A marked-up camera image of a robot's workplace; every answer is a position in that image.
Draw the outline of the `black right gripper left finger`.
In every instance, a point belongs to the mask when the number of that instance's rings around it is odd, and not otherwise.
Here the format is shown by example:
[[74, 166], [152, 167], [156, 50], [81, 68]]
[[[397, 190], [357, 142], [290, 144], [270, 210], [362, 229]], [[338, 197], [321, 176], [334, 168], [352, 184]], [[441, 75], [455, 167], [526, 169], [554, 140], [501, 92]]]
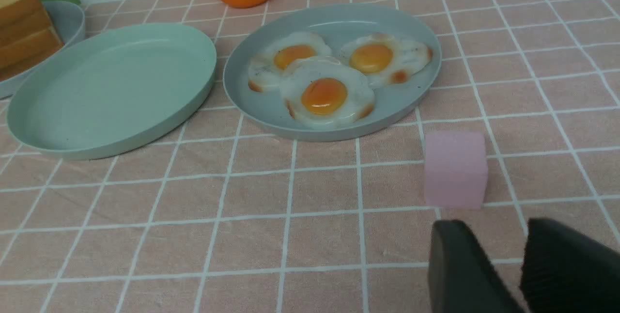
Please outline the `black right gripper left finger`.
[[428, 264], [433, 313], [524, 312], [463, 221], [434, 222]]

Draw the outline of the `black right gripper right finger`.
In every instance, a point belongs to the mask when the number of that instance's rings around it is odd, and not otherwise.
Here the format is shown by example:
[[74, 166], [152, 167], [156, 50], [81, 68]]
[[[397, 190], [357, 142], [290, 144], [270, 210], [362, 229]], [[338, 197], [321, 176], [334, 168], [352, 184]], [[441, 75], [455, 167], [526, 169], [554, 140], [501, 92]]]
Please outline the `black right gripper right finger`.
[[617, 313], [620, 256], [550, 218], [528, 220], [519, 288], [532, 313]]

